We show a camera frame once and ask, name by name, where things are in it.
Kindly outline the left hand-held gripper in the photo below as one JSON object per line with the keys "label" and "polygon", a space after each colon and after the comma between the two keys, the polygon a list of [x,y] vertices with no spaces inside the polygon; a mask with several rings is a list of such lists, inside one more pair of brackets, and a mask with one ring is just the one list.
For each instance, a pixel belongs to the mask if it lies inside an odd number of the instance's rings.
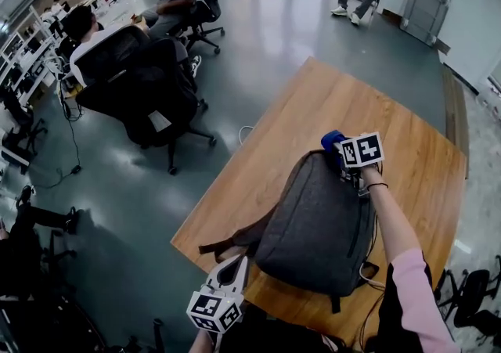
{"label": "left hand-held gripper", "polygon": [[[211,270],[207,285],[193,292],[186,309],[187,316],[196,328],[226,333],[238,322],[242,316],[241,305],[249,267],[248,256],[235,255]],[[230,288],[231,292],[215,288]]]}

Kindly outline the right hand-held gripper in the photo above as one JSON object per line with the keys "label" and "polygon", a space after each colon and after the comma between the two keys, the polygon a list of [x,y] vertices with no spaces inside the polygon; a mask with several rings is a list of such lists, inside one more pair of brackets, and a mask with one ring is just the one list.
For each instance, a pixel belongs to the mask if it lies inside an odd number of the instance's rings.
{"label": "right hand-held gripper", "polygon": [[359,196],[368,195],[361,169],[375,167],[379,172],[382,171],[384,151],[379,132],[348,138],[342,143],[335,142],[333,148],[341,155],[342,177],[358,190]]}

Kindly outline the blue cloth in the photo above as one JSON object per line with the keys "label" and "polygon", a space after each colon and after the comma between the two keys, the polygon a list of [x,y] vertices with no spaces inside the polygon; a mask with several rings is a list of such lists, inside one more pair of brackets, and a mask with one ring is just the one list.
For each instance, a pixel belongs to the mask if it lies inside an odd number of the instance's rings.
{"label": "blue cloth", "polygon": [[335,148],[333,148],[333,144],[335,142],[342,143],[348,138],[344,136],[340,131],[333,130],[329,133],[325,134],[321,139],[321,145],[324,150],[328,153],[338,153]]}

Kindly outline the grey backpack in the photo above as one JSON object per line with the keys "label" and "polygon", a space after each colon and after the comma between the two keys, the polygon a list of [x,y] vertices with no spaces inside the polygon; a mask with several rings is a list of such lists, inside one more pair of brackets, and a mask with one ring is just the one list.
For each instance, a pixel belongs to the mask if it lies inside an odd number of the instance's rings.
{"label": "grey backpack", "polygon": [[226,240],[200,246],[199,252],[219,257],[232,247],[245,247],[268,276],[326,295],[337,314],[341,298],[362,284],[359,270],[368,257],[374,223],[359,177],[343,175],[333,153],[318,149],[294,165],[267,214]]}

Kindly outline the person's right forearm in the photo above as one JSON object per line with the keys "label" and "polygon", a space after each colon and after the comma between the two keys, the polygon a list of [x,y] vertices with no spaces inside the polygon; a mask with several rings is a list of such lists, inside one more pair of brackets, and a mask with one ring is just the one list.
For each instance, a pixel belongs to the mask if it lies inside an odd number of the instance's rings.
{"label": "person's right forearm", "polygon": [[[362,168],[361,175],[367,185],[384,182],[375,167]],[[369,194],[380,224],[387,263],[392,263],[394,259],[408,250],[420,250],[417,235],[391,191],[385,186],[374,186]]]}

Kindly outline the person's left forearm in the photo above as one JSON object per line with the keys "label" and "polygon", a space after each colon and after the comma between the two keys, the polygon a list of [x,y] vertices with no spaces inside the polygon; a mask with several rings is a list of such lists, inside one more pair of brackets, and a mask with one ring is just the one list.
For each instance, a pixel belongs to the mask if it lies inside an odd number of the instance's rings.
{"label": "person's left forearm", "polygon": [[218,335],[199,330],[188,353],[215,353]]}

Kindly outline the wooden plank stack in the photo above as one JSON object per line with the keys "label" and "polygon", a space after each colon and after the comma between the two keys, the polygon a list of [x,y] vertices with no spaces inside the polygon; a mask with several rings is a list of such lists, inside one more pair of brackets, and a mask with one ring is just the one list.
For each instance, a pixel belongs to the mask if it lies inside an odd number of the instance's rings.
{"label": "wooden plank stack", "polygon": [[443,65],[445,97],[445,135],[465,156],[465,179],[469,178],[470,138],[463,84],[447,65]]}

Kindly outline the grey metal cabinet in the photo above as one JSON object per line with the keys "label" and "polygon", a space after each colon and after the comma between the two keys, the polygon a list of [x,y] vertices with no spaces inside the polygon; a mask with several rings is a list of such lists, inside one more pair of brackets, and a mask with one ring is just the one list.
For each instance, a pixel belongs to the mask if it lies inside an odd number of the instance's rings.
{"label": "grey metal cabinet", "polygon": [[406,0],[399,28],[433,47],[452,0]]}

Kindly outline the black mesh office chair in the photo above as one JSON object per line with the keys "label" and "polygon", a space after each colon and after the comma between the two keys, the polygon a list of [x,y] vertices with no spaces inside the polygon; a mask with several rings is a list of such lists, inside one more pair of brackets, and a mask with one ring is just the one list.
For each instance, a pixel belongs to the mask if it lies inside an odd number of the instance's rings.
{"label": "black mesh office chair", "polygon": [[216,138],[192,126],[207,103],[199,100],[178,65],[172,41],[148,43],[124,63],[113,77],[83,88],[80,106],[120,121],[129,139],[142,149],[168,148],[168,171],[175,175],[175,145],[185,133],[214,146]]}

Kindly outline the white workbench row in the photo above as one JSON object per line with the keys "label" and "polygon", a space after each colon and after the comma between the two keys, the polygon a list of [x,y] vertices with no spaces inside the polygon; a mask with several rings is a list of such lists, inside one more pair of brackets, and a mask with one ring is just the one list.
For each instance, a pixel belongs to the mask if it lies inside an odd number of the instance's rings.
{"label": "white workbench row", "polygon": [[11,89],[26,106],[41,87],[49,87],[53,76],[47,63],[56,57],[56,37],[31,5],[0,45],[0,86]]}

